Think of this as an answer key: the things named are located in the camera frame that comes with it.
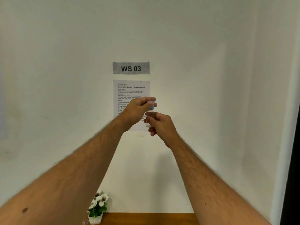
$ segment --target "clear plastic bottle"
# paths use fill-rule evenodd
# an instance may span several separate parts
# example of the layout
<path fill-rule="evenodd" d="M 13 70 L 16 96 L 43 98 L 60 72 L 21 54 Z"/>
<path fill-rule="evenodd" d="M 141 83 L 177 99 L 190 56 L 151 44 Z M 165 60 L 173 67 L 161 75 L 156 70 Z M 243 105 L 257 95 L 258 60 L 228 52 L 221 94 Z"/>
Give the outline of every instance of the clear plastic bottle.
<path fill-rule="evenodd" d="M 152 107 L 150 108 L 150 110 L 148 110 L 145 114 L 146 114 L 146 117 L 152 117 L 152 118 L 154 118 L 154 102 L 153 102 L 153 105 L 152 105 Z M 146 127 L 147 127 L 147 128 L 150 128 L 150 127 L 152 127 L 152 125 L 150 125 L 150 124 L 147 123 L 147 121 L 146 121 Z"/>

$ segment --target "ws 03 sign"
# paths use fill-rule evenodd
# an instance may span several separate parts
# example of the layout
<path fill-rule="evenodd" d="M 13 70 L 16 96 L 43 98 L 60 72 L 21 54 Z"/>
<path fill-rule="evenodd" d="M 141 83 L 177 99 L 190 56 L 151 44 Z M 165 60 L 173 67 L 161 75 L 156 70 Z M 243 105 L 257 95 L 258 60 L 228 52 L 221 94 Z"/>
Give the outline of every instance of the ws 03 sign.
<path fill-rule="evenodd" d="M 150 62 L 113 62 L 114 74 L 150 74 Z"/>

